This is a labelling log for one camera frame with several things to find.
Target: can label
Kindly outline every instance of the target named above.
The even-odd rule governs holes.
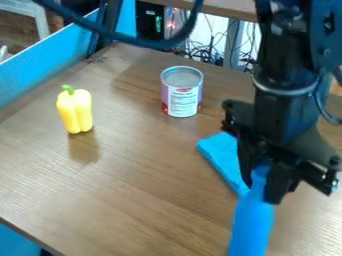
[[[162,85],[162,108],[173,117],[196,115],[201,101],[201,86],[178,88]]]

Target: tin can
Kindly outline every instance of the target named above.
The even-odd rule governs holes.
[[[203,89],[201,71],[188,66],[174,66],[165,69],[160,78],[164,113],[173,117],[190,117],[198,113]]]

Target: can lid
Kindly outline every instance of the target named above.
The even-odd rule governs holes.
[[[192,88],[203,83],[203,74],[192,67],[174,66],[162,72],[161,80],[168,86]]]

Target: blue panel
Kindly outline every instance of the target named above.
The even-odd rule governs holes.
[[[88,18],[95,21],[97,11]],[[91,33],[69,25],[0,64],[0,108],[83,60]]]
[[[134,37],[137,36],[135,0],[124,0],[116,31]]]
[[[0,224],[0,255],[39,256],[41,248]]]

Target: pepper stem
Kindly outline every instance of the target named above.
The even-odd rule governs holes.
[[[72,88],[70,85],[62,85],[62,89],[64,91],[68,91],[69,95],[74,95],[75,94],[75,89]]]

